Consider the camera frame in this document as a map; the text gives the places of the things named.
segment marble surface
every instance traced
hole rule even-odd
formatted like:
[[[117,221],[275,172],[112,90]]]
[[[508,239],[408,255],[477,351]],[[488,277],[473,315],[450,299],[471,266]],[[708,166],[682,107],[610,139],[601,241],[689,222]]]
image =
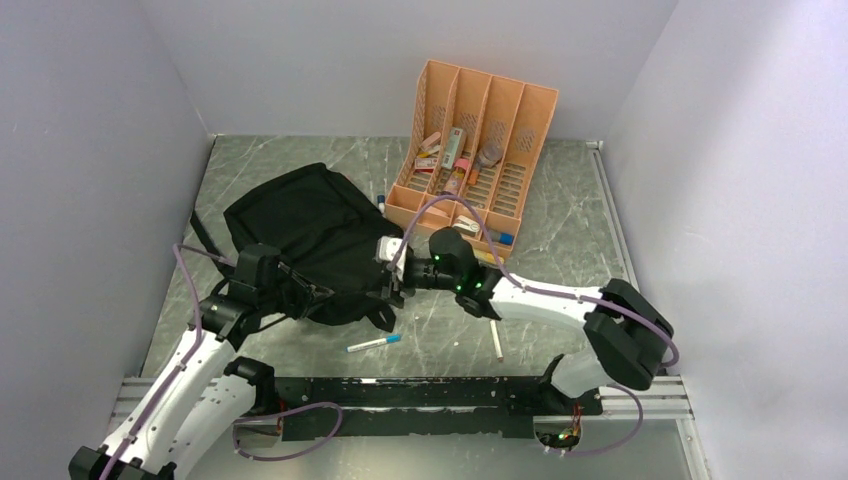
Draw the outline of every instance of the marble surface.
[[[218,246],[235,258],[222,213],[252,188],[322,161],[376,198],[388,193],[406,148],[405,138],[220,136],[196,208]],[[546,142],[507,267],[572,286],[623,276],[602,195],[584,142]],[[200,246],[188,227],[185,237]],[[186,253],[186,260],[203,298],[218,273],[205,258]],[[278,376],[538,375],[555,355],[584,347],[571,332],[512,319],[499,324],[499,363],[488,321],[465,314],[446,292],[420,292],[397,314],[403,339],[386,347],[345,353],[345,346],[385,335],[367,320],[339,327],[286,320],[250,337],[239,353],[272,365]],[[143,376],[158,374],[191,318],[187,287],[175,271]]]

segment blue marker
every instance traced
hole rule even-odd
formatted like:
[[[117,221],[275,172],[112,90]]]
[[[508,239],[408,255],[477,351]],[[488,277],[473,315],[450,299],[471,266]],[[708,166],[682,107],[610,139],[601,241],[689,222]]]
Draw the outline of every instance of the blue marker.
[[[386,338],[378,338],[377,340],[371,340],[370,342],[360,343],[359,345],[352,345],[350,347],[345,348],[347,353],[358,352],[360,350],[368,350],[369,348],[379,347],[380,345],[386,345],[389,343],[395,343],[400,341],[400,334],[396,333],[394,335],[389,335]]]

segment desk organizer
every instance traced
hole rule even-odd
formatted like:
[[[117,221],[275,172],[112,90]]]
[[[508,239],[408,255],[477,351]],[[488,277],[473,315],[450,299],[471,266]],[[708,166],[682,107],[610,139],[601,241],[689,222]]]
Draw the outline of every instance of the desk organizer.
[[[497,165],[480,170],[475,185],[467,185],[465,175],[460,196],[474,206],[487,228],[515,236],[557,95],[551,88],[429,60],[418,77],[409,151],[386,197],[386,217],[407,228],[415,212],[438,196],[450,175],[441,168],[444,148],[436,169],[424,173],[413,169],[418,147],[434,132],[441,133],[444,146],[450,129],[460,127],[467,134],[463,156],[474,159],[489,141],[504,151]],[[421,216],[415,231],[432,233],[453,225],[460,215],[471,218],[458,202],[441,202]],[[463,235],[474,248],[489,251],[481,232]],[[504,259],[512,253],[512,246],[495,245]]]

